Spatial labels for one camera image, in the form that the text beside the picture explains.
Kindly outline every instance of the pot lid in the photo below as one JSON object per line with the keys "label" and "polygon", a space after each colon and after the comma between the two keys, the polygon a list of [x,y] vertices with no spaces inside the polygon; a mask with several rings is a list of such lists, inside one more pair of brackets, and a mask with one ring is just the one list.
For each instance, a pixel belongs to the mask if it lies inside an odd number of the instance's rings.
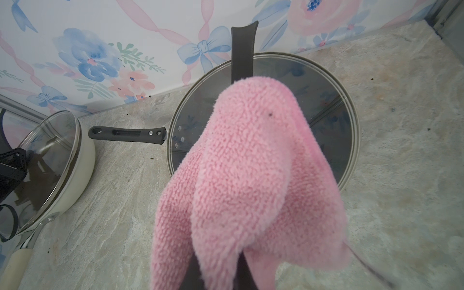
{"label": "pot lid", "polygon": [[[80,144],[78,120],[69,111],[46,118],[18,148],[26,152],[27,175],[3,200],[18,216],[17,233],[28,228],[57,198],[72,172],[72,160]],[[9,236],[14,214],[5,207],[0,211],[0,233]]]}
{"label": "pot lid", "polygon": [[[290,88],[342,188],[359,147],[357,116],[342,85],[320,65],[284,53],[255,54],[253,75],[277,79]],[[216,99],[230,84],[231,63],[226,62],[207,73],[186,94],[169,130],[171,172],[199,139]]]}

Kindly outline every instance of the cream pan handle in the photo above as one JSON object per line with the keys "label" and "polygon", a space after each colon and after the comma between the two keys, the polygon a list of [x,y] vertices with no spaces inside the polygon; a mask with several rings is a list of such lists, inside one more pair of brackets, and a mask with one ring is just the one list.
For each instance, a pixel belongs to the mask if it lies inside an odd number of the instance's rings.
{"label": "cream pan handle", "polygon": [[0,278],[0,290],[17,290],[19,288],[31,256],[32,249],[19,249],[11,255]]}

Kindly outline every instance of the pink microfiber towel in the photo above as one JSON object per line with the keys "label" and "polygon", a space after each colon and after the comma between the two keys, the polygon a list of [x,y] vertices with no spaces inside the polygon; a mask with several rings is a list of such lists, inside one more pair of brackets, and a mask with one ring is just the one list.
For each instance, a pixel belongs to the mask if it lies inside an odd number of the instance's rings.
{"label": "pink microfiber towel", "polygon": [[280,262],[350,263],[340,191],[292,92],[251,77],[223,91],[158,204],[152,289],[178,289],[196,254],[208,290],[230,290],[243,251],[260,290]]}

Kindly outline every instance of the countertop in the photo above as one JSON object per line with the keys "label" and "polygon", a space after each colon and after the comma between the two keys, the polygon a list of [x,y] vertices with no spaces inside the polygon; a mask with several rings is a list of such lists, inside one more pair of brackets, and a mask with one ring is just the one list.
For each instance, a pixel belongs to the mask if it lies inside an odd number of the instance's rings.
{"label": "countertop", "polygon": [[[464,67],[424,22],[303,54],[354,100],[361,150],[342,193],[349,238],[404,289],[464,288]],[[168,128],[187,88],[80,118],[88,128]],[[166,143],[95,141],[82,196],[39,236],[20,289],[148,289]],[[382,289],[357,263],[283,264],[277,289]]]}

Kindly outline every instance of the floral wallpaper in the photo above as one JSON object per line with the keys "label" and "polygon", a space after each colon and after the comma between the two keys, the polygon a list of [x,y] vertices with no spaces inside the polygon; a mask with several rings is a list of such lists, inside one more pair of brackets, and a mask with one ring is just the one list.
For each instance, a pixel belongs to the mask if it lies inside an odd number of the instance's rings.
{"label": "floral wallpaper", "polygon": [[434,0],[12,0],[0,2],[0,93],[78,116],[191,84],[230,59],[232,26],[255,51],[299,53],[422,19]]}

